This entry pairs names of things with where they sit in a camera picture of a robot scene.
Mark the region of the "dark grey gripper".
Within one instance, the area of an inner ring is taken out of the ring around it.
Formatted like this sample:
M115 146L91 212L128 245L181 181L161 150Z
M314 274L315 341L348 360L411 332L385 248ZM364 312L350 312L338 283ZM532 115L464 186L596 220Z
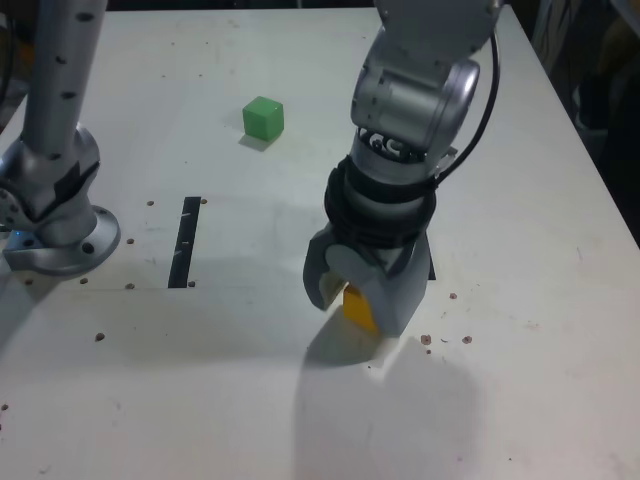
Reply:
M398 337L422 302L429 281L429 242L422 233L401 247L335 245L327 223L309 241L303 284L327 311L342 292L344 316L366 331Z

